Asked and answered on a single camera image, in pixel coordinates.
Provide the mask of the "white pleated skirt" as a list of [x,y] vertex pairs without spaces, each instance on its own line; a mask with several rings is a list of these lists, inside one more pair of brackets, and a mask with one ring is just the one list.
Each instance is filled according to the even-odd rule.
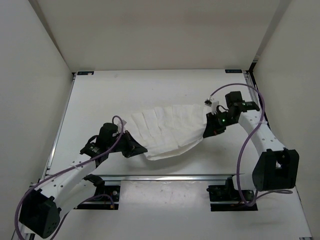
[[147,152],[149,161],[179,156],[203,140],[209,107],[199,104],[154,107],[133,113],[125,129]]

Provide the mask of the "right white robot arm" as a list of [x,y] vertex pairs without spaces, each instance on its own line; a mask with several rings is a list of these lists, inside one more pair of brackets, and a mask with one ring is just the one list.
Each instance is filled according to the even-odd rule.
[[224,193],[230,200],[238,199],[243,190],[278,191],[289,190],[296,185],[300,156],[295,149],[285,147],[260,120],[260,108],[253,101],[244,101],[240,91],[225,95],[226,111],[206,115],[204,138],[220,135],[228,126],[239,124],[248,134],[258,160],[251,173],[234,175],[232,183],[225,186]]

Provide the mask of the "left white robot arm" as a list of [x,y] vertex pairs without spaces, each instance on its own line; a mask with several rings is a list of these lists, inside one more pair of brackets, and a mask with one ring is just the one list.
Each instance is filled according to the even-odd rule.
[[61,218],[70,210],[88,198],[103,198],[105,183],[92,172],[110,153],[122,153],[130,158],[146,152],[136,126],[129,122],[124,127],[104,123],[99,134],[88,140],[67,170],[47,178],[27,194],[22,200],[19,222],[43,239],[52,236]]

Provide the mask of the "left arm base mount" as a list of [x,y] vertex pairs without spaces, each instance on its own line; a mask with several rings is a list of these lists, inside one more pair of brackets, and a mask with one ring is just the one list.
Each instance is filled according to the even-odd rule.
[[93,198],[79,204],[77,210],[107,210],[119,209],[121,195],[121,182],[105,180],[104,184],[96,187]]

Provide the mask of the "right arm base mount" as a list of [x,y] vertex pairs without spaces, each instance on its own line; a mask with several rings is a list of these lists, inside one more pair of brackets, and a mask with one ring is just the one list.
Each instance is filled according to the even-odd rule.
[[254,212],[258,211],[257,204],[246,206],[234,188],[233,180],[228,178],[224,185],[209,185],[206,189],[209,194],[211,212]]

